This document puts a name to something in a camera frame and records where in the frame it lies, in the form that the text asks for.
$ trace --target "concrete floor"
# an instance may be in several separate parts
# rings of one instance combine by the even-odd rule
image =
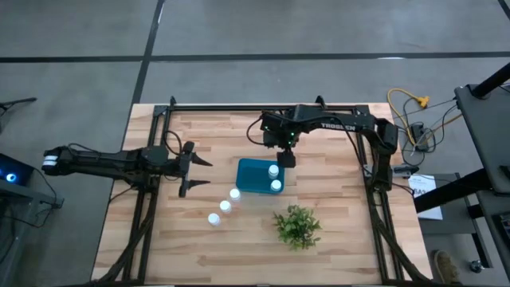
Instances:
[[[0,57],[142,56],[156,0],[0,0]],[[497,0],[174,0],[160,18],[154,55],[222,53],[440,53],[510,50],[510,21]],[[150,63],[140,102],[384,102],[401,87],[430,104],[453,98],[510,58]],[[101,151],[122,144],[139,62],[0,64],[0,101],[36,96],[2,118],[0,151],[39,167],[42,152],[70,142]],[[401,107],[404,96],[395,95]],[[410,116],[432,124],[450,104]],[[481,167],[463,120],[422,173],[465,175]],[[90,278],[112,181],[87,175],[49,181],[65,198],[31,230],[19,286]],[[490,236],[494,270],[461,268],[469,284],[508,285]],[[428,237],[461,264],[476,258],[464,236]]]

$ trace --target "wooden tabletop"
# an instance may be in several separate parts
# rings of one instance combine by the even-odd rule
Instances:
[[[374,116],[391,119],[388,104],[368,105]],[[153,107],[133,107],[124,150],[147,145]],[[184,199],[178,197],[179,182],[162,179],[146,284],[379,283],[361,169],[345,132],[315,130],[302,134],[294,149],[296,168],[285,170],[284,191],[277,196],[242,193],[233,212],[222,215],[219,203],[235,187],[238,160],[276,160],[276,149],[257,146],[246,139],[246,128],[259,115],[236,111],[172,112],[170,130],[183,141],[194,141],[195,151],[214,167],[192,166],[190,179],[211,183],[192,188]],[[261,141],[258,128],[250,134]],[[178,146],[170,135],[169,144]],[[402,157],[397,152],[392,164],[400,163]],[[405,179],[394,181],[407,184]],[[116,182],[112,196],[127,187],[126,183]],[[432,277],[413,199],[398,187],[393,187],[388,195],[398,243],[420,271]],[[110,204],[92,279],[106,273],[127,245],[135,199],[136,191],[129,191]],[[317,232],[322,240],[316,247],[291,251],[278,242],[273,212],[284,213],[290,204],[314,209],[323,227]],[[212,212],[222,217],[218,227],[207,222]],[[387,248],[385,254],[393,277]],[[138,264],[139,250],[132,276],[136,275]]]

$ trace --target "green plant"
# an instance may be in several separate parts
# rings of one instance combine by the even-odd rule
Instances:
[[[319,220],[313,218],[313,210],[297,205],[287,208],[287,216],[274,213],[280,241],[290,245],[291,250],[308,249],[315,246],[320,238],[314,238],[314,231],[322,229]]]

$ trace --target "blue tray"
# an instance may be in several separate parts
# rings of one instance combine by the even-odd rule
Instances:
[[[258,192],[271,195],[280,194],[285,187],[285,169],[280,167],[280,172],[276,179],[281,182],[280,191],[271,191],[271,182],[268,169],[273,164],[278,164],[274,160],[263,159],[239,159],[237,166],[236,186],[239,191]]]

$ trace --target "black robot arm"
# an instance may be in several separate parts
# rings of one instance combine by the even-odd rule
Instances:
[[[282,167],[295,167],[296,158],[292,148],[299,142],[302,132],[309,133],[317,128],[358,132],[365,136],[371,146],[374,165],[371,173],[374,189],[391,190],[392,170],[390,158],[397,151],[398,129],[386,119],[378,119],[371,114],[343,114],[327,112],[318,106],[298,104],[281,114],[262,112],[261,130],[266,147],[279,147],[278,164]]]
[[[134,188],[150,186],[151,177],[158,175],[182,179],[179,197],[185,197],[186,191],[204,180],[188,180],[190,163],[212,166],[193,152],[194,143],[186,142],[175,159],[168,159],[168,150],[164,146],[150,146],[131,151],[103,153],[86,147],[70,144],[45,151],[42,170],[47,175],[70,175],[82,173],[111,179],[122,179]]]

